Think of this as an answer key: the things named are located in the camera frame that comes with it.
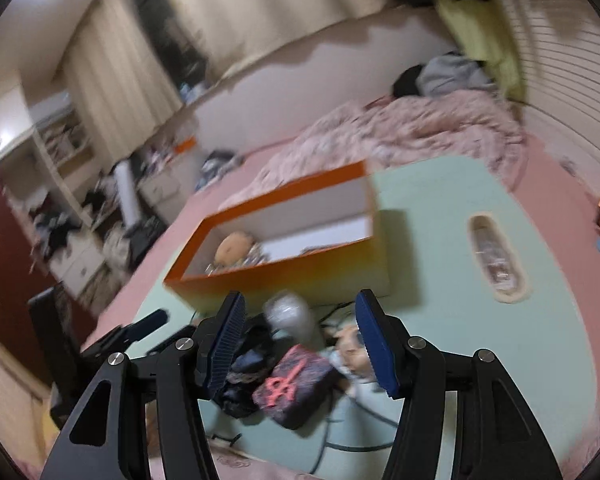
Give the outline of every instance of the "blue gripper pad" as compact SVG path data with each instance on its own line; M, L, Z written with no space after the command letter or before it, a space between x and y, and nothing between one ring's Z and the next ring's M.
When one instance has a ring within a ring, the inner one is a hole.
M395 399L399 395L395 355L391 348L392 344L387 341L387 338L395 339L395 334L385 317L373 292L368 288L361 290L356 296L356 321L362 334L362 341L371 359L378 384Z

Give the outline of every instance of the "white cylinder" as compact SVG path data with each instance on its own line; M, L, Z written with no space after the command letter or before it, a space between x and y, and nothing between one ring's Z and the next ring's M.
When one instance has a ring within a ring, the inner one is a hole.
M129 229L142 219L140 202L136 195L136 183L134 182L134 175L131 171L129 160L121 160L113 173L116 177L116 185L118 186L122 220L125 223L125 228Z

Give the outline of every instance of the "orange object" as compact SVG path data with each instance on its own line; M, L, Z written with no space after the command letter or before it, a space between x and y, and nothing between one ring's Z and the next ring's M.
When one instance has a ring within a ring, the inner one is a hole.
M207 275L218 245L238 230L253 235L269 261ZM350 301L361 288L387 295L386 249L364 163L301 178L206 217L164 285L205 314L217 311L230 290L239 290L252 312L283 289L311 306Z
M173 151L177 154L188 152L196 147L197 141L195 137L189 137L187 140L183 140L180 144L176 144L173 147Z

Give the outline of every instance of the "white drawer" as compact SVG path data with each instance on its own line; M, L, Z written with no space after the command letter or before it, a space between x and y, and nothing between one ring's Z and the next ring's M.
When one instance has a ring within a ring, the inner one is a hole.
M103 263L104 257L100 251L93 245L88 247L62 277L62 282L69 294L74 298L80 296L84 287Z
M154 209L167 225L171 225L175 222L186 203L186 199L177 194L156 204Z
M185 200L196 192L200 169L205 159L205 154L196 147L178 155L169 164L169 170L180 184L180 194Z
M57 280L62 280L69 268L75 263L80 255L93 246L93 241L84 234L71 232L67 235L67 247L57 250L49 260L51 272Z
M167 200L175 195L179 189L180 184L169 170L164 170L160 174L149 177L140 185L140 191L150 206L155 206Z

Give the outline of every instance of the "metal screw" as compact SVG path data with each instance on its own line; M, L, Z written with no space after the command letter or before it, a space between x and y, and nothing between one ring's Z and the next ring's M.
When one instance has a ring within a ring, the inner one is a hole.
M427 342L419 335L410 337L407 343L409 343L409 346L414 350L422 350L427 345Z
M176 341L176 348L178 350L189 350L193 346L193 339L190 337L183 337L182 339L178 339Z
M122 361L125 360L125 355L122 352L115 352L109 356L107 362L111 366L119 365Z
M491 363L496 358L496 355L491 350L478 350L478 359L485 363Z

